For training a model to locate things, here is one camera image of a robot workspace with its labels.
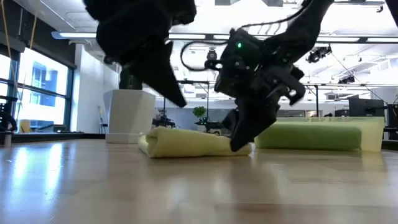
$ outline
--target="ceiling light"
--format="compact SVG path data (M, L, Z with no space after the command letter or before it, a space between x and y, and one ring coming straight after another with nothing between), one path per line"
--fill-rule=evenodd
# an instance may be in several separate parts
M95 38L97 36L96 33L59 33L60 37L63 38L81 38L81 39L87 39L87 38Z
M349 75L348 77L341 78L338 80L337 84L350 84L355 82L355 77L353 75Z
M368 42L390 42L390 43L398 43L398 38L383 38L383 37L371 37L368 39Z
M324 43L324 44L316 43L314 47L329 47L329 44L326 44L326 43Z
M385 2L384 0L365 0L366 2ZM365 1L359 1L359 0L336 0L335 3L339 3L339 2L365 2Z
M358 37L318 37L317 42L326 42L326 43L339 43L339 42L347 42L347 43L355 43L359 41Z
M229 35L213 35L213 38L216 40L228 40Z
M333 51L331 50L330 45L327 47L318 47L315 50L310 51L310 55L307 57L306 61L308 63L317 63L322 58L326 57L326 55L331 54Z
M268 37L272 37L273 35L255 35L255 38L260 39L260 40L265 40Z
M170 34L169 39L183 39L183 40L192 40L192 39L205 39L205 34Z

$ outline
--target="folded towel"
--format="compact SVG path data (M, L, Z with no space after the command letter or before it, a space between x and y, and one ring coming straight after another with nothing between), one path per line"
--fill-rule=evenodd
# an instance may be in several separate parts
M139 149L151 158L198 157L198 156L247 156L248 144L238 152L232 152L229 138L201 133L158 127L138 141Z

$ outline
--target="black robotic arm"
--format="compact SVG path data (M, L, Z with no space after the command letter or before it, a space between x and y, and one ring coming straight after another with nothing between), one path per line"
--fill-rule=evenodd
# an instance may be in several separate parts
M244 30L255 24L231 30L220 60L206 61L207 69L219 71L215 90L236 99L237 109L230 111L223 122L232 132L233 151L276 121L281 96L286 96L291 105L304 96L305 89L299 82L303 72L293 63L312 50L323 16L333 1L306 0L284 33L264 41ZM170 66L172 42L166 44L165 40L173 25L194 20L194 0L84 2L90 15L99 21L96 39L107 57L184 107L186 102Z

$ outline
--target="black cable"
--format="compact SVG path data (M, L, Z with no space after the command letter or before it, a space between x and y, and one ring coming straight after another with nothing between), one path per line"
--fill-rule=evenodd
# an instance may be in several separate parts
M303 4L302 4L303 7L301 7L301 9L299 9L299 10L298 10L296 13L294 13L293 15L291 15L291 16L289 16L289 17L286 17L285 19L279 19L279 20L277 20L277 21L272 21L272 22L261 22L261 23L257 23L257 24L246 24L246 25L241 26L240 29L247 28L247 27L252 27L252 26L264 26L264 25L271 25L271 24L280 24L280 23L283 23L283 22L290 21L290 20L296 18L297 16L299 16L299 15L311 4L312 1L313 1L313 0L305 0L305 1L303 2ZM193 72L203 72L203 71L207 70L207 68L204 68L204 67L203 67L203 68L193 68L193 67L187 65L187 64L184 62L184 60L182 59L182 56L183 56L183 54L184 54L185 49L186 49L188 46L192 45L192 44L224 45L224 44L227 44L227 43L228 43L228 41L220 42L220 43L214 43L214 42L205 41L205 40L193 40L193 41L191 41L191 42L185 44L185 45L182 47L181 52L180 52L181 63L182 63L182 65L183 65L185 68L187 68L189 71L193 71Z
M352 75L352 76L356 79L356 81L360 82L360 84L363 85L363 83L361 83L361 80L359 80L358 78L356 78L355 75L354 75L352 72L350 72L350 71L348 70L348 68L345 67L345 66L343 65L342 62L340 62L340 60L338 60L338 58L336 57L336 55L334 55L334 53L331 53L331 54L334 56L334 58L337 60L337 62L338 62L341 66L343 66L343 68L344 68L350 75ZM385 102L385 103L388 105L388 103L387 103L385 100L383 100L380 96L378 96L377 94L375 94L375 92L373 92L369 87L367 87L366 85L363 85L363 86L365 86L365 88L368 89L368 91L370 91L371 93L373 93L373 95L374 95L375 97L379 98L380 100L382 100L383 102Z
M278 24L278 28L275 30L274 35L276 35L276 33L279 31L281 26L282 26L281 24Z
M394 113L394 115L396 116L396 118L398 118L398 114L396 113L396 111L394 110L394 105L396 104L396 101L398 100L398 96L397 98L394 100L394 102L392 103L392 112Z
M267 28L267 31L266 31L265 35L268 35L268 32L271 30L271 28L272 28L272 25L269 25L268 28Z
M262 26L260 26L260 29L257 31L257 35L260 34L260 31L262 30Z
M192 45L192 44L224 45L224 44L227 44L227 43L228 43L228 41L218 42L218 43L217 43L217 42L210 42L210 41L205 41L205 40L193 40L193 41L191 41L191 42L188 42L188 43L186 43L186 44L182 47L182 49L181 49L181 52L180 52L181 63L182 63L182 65L183 65L185 68L187 68L189 71L193 71L193 72L203 72L203 71L207 70L207 68L205 68L205 67L203 67L203 68L193 68L193 67L187 65L187 64L184 62L184 60L182 59L182 55L184 54L185 49L186 49L187 47L189 47L190 45Z
M240 27L240 29L242 28L247 28L247 27L252 27L252 26L264 26L264 25L271 25L271 24L280 24L283 22L287 22L290 21L294 18L296 18L297 16L299 16L312 2L313 0L306 0L303 2L301 9L299 9L296 13L294 13L293 15L286 17L285 19L279 19L277 21L272 21L272 22L260 22L260 23L256 23L256 24L246 24Z

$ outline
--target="yellow-green cushion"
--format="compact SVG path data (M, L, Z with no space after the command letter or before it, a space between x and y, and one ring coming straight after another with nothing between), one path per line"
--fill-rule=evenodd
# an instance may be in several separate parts
M258 135L254 142L257 148L262 149L361 149L361 129L339 124L276 122Z
M155 128L138 142L139 149L151 158L198 156L247 156L251 146L232 152L229 139L199 131Z

